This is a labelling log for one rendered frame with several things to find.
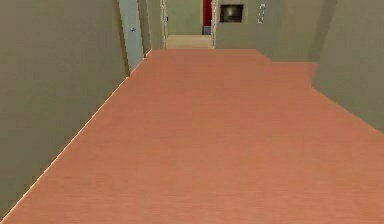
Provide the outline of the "pale blue room door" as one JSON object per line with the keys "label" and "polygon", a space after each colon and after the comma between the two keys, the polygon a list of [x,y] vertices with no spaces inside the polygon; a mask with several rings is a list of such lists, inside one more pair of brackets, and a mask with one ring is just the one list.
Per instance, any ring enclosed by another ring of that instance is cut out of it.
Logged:
{"label": "pale blue room door", "polygon": [[143,60],[143,45],[139,19],[138,0],[118,0],[125,38],[129,71],[132,72]]}

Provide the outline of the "red panel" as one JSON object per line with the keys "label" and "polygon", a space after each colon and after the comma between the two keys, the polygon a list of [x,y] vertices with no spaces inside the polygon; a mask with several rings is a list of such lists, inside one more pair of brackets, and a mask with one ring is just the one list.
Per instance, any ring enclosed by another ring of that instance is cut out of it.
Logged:
{"label": "red panel", "polygon": [[203,0],[203,25],[210,26],[212,20],[212,0]]}

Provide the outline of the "dark framed wall picture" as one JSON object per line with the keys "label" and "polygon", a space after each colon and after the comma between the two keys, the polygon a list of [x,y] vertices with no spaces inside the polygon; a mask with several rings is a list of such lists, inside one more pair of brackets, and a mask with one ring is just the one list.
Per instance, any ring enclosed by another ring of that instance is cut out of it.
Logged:
{"label": "dark framed wall picture", "polygon": [[241,23],[244,6],[241,4],[226,4],[220,6],[221,23]]}

